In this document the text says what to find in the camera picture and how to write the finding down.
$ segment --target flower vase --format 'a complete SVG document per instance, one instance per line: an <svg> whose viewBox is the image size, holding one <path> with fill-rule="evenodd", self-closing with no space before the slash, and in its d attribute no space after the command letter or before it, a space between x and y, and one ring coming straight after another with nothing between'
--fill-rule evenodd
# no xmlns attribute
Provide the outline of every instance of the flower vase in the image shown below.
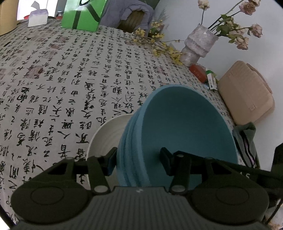
<svg viewBox="0 0 283 230"><path fill-rule="evenodd" d="M211 47L218 40L218 36L199 24L185 40L180 61L187 67L196 64L200 57L205 57Z"/></svg>

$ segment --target blue cloth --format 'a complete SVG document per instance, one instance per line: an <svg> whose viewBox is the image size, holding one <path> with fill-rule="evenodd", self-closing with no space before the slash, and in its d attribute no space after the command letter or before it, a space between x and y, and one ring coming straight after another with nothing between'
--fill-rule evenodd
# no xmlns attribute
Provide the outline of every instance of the blue cloth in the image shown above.
<svg viewBox="0 0 283 230"><path fill-rule="evenodd" d="M108 0L102 13L100 25L117 28L120 20L127 20L129 15L135 10L144 12L141 24L136 26L136 29L149 29L154 10L151 6L138 0Z"/></svg>

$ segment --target table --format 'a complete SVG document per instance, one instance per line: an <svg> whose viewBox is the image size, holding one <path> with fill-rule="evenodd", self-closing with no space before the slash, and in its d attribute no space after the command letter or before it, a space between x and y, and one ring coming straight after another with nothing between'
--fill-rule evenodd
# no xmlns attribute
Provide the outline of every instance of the table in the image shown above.
<svg viewBox="0 0 283 230"><path fill-rule="evenodd" d="M30 28L23 22L0 38L0 204L13 221L17 187L65 157L84 160L101 125L135 112L165 84L194 88L233 128L217 92L187 67L125 39L131 36L104 26L96 33L65 29L49 19ZM78 183L88 187L85 175Z"/></svg>

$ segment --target beige cardboard box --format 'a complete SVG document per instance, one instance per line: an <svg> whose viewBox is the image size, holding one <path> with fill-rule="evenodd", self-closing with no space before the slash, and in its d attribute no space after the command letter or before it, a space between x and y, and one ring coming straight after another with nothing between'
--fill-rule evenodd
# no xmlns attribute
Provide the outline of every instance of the beige cardboard box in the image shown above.
<svg viewBox="0 0 283 230"><path fill-rule="evenodd" d="M237 125L259 122L275 108L263 76L243 61L235 62L217 86Z"/></svg>
<svg viewBox="0 0 283 230"><path fill-rule="evenodd" d="M0 35L17 27L18 5L19 0L5 0L0 5Z"/></svg>

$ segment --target stacked bowls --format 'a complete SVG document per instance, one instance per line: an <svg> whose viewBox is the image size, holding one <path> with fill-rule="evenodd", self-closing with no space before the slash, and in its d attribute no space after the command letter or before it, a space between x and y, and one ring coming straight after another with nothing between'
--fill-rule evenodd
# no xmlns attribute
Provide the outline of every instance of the stacked bowls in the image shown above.
<svg viewBox="0 0 283 230"><path fill-rule="evenodd" d="M159 160L162 147L237 163L235 143L222 116L205 97L182 85L158 88L130 118L117 151L119 185L169 188L173 177ZM190 178L193 187L199 183L200 177Z"/></svg>

